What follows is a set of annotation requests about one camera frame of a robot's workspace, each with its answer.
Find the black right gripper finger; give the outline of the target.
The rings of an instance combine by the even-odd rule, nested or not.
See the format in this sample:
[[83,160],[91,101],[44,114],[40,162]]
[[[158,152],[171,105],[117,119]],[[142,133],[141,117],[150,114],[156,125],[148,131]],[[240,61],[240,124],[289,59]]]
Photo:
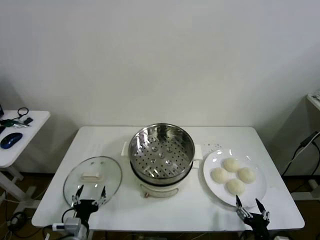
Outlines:
[[238,195],[236,195],[236,213],[241,219],[248,219],[251,217],[251,214],[243,208]]
[[266,211],[264,205],[257,198],[255,199],[255,201],[256,201],[257,207],[262,215],[262,218],[265,221],[269,222],[270,221],[270,212]]

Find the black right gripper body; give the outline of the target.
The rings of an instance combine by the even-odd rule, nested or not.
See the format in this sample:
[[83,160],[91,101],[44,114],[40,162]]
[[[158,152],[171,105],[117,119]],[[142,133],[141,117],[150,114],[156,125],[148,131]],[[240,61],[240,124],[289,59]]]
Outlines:
[[269,240],[270,233],[267,229],[270,223],[263,218],[263,215],[257,213],[250,213],[250,217],[244,218],[244,223],[252,228],[255,240]]

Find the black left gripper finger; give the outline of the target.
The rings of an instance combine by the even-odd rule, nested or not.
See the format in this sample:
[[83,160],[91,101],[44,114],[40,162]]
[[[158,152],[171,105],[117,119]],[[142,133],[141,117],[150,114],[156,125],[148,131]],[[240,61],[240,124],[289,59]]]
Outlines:
[[83,191],[83,188],[84,188],[83,184],[81,186],[78,186],[76,193],[72,195],[71,199],[72,199],[73,206],[79,205],[81,203],[80,196]]
[[106,187],[104,186],[101,191],[100,198],[98,200],[95,200],[93,204],[95,206],[102,206],[105,204],[105,202],[106,202]]

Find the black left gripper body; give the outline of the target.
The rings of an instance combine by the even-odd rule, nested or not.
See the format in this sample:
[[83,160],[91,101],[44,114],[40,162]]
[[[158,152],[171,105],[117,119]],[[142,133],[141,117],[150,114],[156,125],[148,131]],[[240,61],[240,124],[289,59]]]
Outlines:
[[98,204],[93,199],[81,199],[79,203],[74,204],[74,210],[76,218],[88,222],[91,214],[98,211]]

